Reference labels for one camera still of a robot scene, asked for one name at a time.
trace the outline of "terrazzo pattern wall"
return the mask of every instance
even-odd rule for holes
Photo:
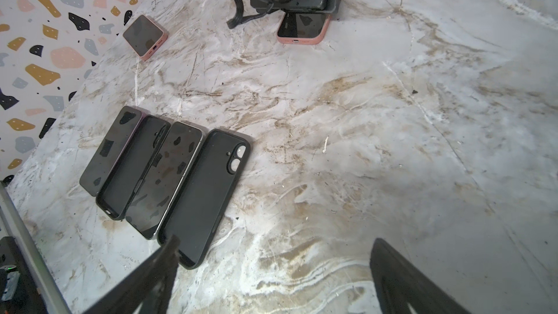
[[[140,2],[0,0],[0,180],[12,180]]]

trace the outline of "black phone case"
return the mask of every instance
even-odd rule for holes
[[[153,162],[170,123],[148,115],[140,123],[95,202],[113,220],[122,220]]]
[[[83,171],[79,184],[96,197],[145,114],[124,106]]]
[[[175,122],[126,211],[126,220],[146,239],[157,235],[168,206],[201,147],[200,129]]]
[[[246,150],[233,173],[230,164],[239,158],[237,150],[241,146]],[[161,245],[173,234],[178,236],[180,264],[186,269],[194,269],[203,261],[250,150],[248,141],[239,136],[221,130],[208,134],[157,236]]]

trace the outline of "black cable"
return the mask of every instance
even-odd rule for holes
[[[269,14],[273,9],[273,0],[268,0],[267,10],[261,14],[251,15],[251,16],[243,16],[244,15],[244,3],[242,0],[234,0],[234,3],[237,6],[237,12],[234,14],[234,17],[227,21],[227,26],[229,29],[233,29],[237,25],[247,23],[251,20],[255,20],[256,18],[264,17],[265,15]]]
[[[234,0],[234,3],[237,6],[237,13],[234,14],[233,18],[227,21],[229,29],[233,29],[237,25],[241,24],[242,15],[244,15],[244,3],[242,3],[242,0]]]

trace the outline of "dark phone screen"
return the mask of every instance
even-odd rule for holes
[[[124,32],[124,39],[136,50],[138,55],[143,56],[162,37],[163,31],[154,25],[149,19],[140,15],[131,26]]]
[[[277,35],[281,38],[316,38],[327,18],[327,14],[286,13]]]
[[[146,116],[128,143],[115,170],[99,195],[97,201],[116,216],[125,212],[133,197],[137,182],[143,178],[151,157],[169,130],[170,124],[152,115]]]
[[[124,106],[110,126],[79,180],[79,184],[92,196],[97,196],[101,190],[141,119],[139,110]]]
[[[155,234],[202,137],[199,129],[181,122],[172,124],[126,212],[126,220],[145,238]]]

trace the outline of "white marble countertop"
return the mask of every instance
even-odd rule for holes
[[[145,0],[168,41],[141,62],[119,37],[8,191],[84,311],[158,247],[78,183],[137,105],[255,139],[170,313],[378,313],[377,237],[474,313],[554,312],[558,31],[520,9],[343,0],[312,47],[276,41],[280,13],[230,31],[232,0]]]

